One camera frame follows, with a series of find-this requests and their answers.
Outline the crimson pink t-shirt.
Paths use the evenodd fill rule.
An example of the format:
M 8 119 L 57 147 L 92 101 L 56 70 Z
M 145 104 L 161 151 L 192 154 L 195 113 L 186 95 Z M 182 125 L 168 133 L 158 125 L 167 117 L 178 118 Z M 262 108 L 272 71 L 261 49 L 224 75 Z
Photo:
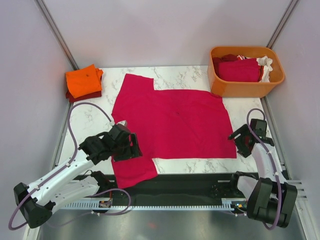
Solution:
M 157 176 L 155 158 L 234 159 L 229 114 L 220 96 L 192 89 L 156 90 L 151 78 L 126 74 L 112 117 L 126 121 L 142 156 L 112 161 L 117 186 L 132 187 Z

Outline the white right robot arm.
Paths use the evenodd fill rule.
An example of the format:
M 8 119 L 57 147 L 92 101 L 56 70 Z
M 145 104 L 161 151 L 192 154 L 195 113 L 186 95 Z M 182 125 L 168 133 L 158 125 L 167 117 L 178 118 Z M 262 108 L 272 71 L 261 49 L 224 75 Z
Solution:
M 231 177 L 229 191 L 235 197 L 246 198 L 246 215 L 253 220 L 286 228 L 290 222 L 298 195 L 288 184 L 272 154 L 274 142 L 267 137 L 266 120 L 252 119 L 229 137 L 242 157 L 252 156 L 258 176 L 237 171 Z

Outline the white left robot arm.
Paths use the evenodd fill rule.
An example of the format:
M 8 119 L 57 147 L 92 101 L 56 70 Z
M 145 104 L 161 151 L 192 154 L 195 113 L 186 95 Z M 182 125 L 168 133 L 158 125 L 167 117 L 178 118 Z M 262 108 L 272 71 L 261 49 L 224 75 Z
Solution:
M 21 212 L 26 225 L 35 229 L 72 202 L 86 197 L 104 197 L 114 191 L 101 171 L 93 171 L 72 183 L 79 174 L 109 158 L 125 161 L 141 156 L 137 135 L 117 123 L 109 131 L 89 136 L 76 145 L 72 157 L 45 176 L 29 184 L 17 184 L 13 189 L 16 212 Z

